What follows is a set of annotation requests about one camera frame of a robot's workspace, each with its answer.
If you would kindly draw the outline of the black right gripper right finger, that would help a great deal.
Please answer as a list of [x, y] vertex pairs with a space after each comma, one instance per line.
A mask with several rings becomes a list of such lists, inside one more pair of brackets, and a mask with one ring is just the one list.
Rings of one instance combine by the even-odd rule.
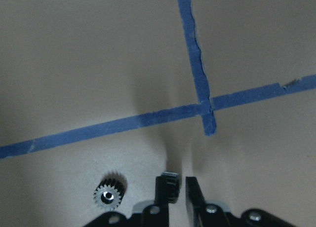
[[209, 213], [196, 177], [186, 177], [186, 202], [193, 227], [209, 227]]

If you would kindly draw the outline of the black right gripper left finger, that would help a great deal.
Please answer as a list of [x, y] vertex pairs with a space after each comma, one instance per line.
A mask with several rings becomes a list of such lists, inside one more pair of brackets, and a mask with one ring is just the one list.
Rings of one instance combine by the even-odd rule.
[[168, 184], [163, 175], [156, 177], [155, 219], [157, 227], [169, 226]]

